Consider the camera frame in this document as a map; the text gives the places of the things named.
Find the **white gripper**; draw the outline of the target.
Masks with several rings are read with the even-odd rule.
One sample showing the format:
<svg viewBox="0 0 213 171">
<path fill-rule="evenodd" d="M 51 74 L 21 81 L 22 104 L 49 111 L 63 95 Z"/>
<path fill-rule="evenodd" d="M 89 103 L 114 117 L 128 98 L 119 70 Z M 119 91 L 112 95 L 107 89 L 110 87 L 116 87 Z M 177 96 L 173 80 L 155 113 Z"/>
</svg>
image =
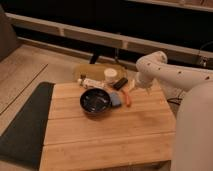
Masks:
<svg viewBox="0 0 213 171">
<path fill-rule="evenodd" d="M 141 73 L 137 73 L 135 76 L 136 85 L 138 87 L 144 88 L 147 94 L 150 94 L 150 87 L 153 85 L 153 79 L 149 76 L 143 75 Z M 132 86 L 129 89 L 129 92 L 132 92 L 136 89 L 136 86 Z"/>
</svg>

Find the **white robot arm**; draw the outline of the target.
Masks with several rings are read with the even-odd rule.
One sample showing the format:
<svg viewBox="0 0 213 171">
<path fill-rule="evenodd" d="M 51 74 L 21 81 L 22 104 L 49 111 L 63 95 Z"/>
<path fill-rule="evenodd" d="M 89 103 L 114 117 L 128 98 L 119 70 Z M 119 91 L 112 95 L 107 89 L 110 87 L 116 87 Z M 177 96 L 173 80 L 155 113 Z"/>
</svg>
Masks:
<svg viewBox="0 0 213 171">
<path fill-rule="evenodd" d="M 186 92 L 213 89 L 213 70 L 171 65 L 163 51 L 156 51 L 136 61 L 135 86 L 149 89 L 153 80 L 161 80 Z"/>
</svg>

